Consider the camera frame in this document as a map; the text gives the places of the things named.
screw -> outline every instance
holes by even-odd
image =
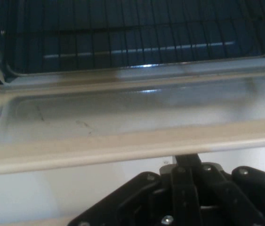
[[[247,169],[239,169],[239,173],[241,173],[242,175],[247,175],[249,172],[247,171]]]
[[[173,222],[173,217],[172,216],[170,216],[170,215],[167,215],[167,216],[164,216],[164,218],[161,220],[161,223],[163,224],[163,225],[171,225],[172,224],[172,222]]]
[[[185,172],[185,169],[182,168],[182,167],[178,167],[177,171],[178,171],[179,173],[184,173],[184,172]]]
[[[148,176],[147,176],[147,180],[155,180],[155,177],[152,176],[151,174],[148,174]]]
[[[212,170],[212,167],[209,166],[209,165],[204,165],[204,166],[203,166],[203,169],[204,169],[205,171],[211,171],[211,170]]]
[[[79,226],[90,226],[89,222],[80,222]]]

black plastic part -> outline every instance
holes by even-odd
[[[76,217],[69,226],[265,226],[265,173],[233,175],[198,155],[177,156],[161,176],[145,172]]]
[[[231,181],[227,181],[216,167],[203,165],[199,174],[226,210],[231,220],[239,226],[263,225],[265,219],[246,195]]]
[[[265,213],[265,172],[241,166],[233,170],[232,178],[252,203]]]
[[[174,225],[202,226],[198,194],[191,169],[176,167],[171,175]]]
[[[68,226],[78,226],[81,222],[88,222],[91,226],[124,226],[138,218],[146,225],[150,217],[148,195],[157,190],[160,183],[159,175],[141,173],[76,217]]]

white wall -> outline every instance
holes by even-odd
[[[227,172],[240,165],[265,171],[265,148],[200,157]],[[169,163],[172,157],[0,175],[0,223],[78,215],[138,173]]]

oven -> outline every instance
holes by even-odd
[[[0,174],[265,146],[265,0],[0,0]]]

oven door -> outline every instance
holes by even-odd
[[[154,70],[1,86],[0,174],[265,146],[265,70]]]

